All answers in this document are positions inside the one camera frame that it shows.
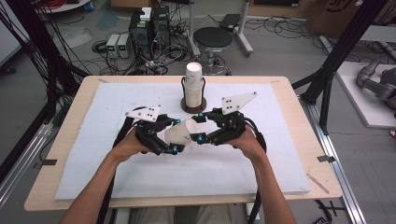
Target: cup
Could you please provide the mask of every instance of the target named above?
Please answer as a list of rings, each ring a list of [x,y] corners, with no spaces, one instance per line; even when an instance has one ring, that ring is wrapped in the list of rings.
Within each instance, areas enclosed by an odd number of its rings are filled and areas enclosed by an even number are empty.
[[[195,90],[203,85],[202,66],[200,63],[188,63],[186,69],[185,86]]]
[[[202,87],[198,89],[190,89],[186,85],[184,86],[184,92],[186,97],[186,106],[188,107],[197,107],[202,103]]]
[[[163,134],[163,141],[166,144],[188,145],[192,140],[191,133],[200,133],[198,123],[193,119],[185,119],[181,123],[166,130]]]

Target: black stool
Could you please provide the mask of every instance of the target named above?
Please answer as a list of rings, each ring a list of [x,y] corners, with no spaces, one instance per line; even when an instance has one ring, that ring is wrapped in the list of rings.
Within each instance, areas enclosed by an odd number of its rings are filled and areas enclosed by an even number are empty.
[[[224,59],[213,53],[230,48],[233,43],[230,33],[219,27],[204,27],[195,31],[192,39],[194,45],[204,52],[194,57],[202,65],[204,75],[218,75],[224,71],[227,71],[226,75],[231,74]]]

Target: cardboard box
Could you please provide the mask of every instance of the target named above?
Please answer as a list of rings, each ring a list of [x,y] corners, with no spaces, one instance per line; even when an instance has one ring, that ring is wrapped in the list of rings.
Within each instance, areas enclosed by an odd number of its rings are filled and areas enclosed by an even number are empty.
[[[306,18],[309,33],[340,37],[355,16],[358,0],[319,0]]]

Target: computer tower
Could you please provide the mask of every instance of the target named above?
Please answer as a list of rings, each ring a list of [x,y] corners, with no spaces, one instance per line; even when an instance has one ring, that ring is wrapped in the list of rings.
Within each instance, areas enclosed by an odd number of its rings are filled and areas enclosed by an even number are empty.
[[[151,61],[153,58],[151,47],[155,49],[152,21],[141,21],[140,10],[137,10],[131,17],[129,33],[131,35],[135,56],[138,56],[140,52],[146,60]]]
[[[152,14],[152,22],[154,25],[154,38],[157,42],[157,49],[165,49],[170,46],[169,7],[155,7]]]

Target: pants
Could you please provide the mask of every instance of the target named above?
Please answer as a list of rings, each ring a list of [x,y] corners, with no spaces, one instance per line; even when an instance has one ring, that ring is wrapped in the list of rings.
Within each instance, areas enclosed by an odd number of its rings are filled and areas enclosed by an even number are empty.
[[[175,207],[140,208],[134,224],[174,224]],[[233,206],[204,205],[199,208],[195,224],[233,224]]]

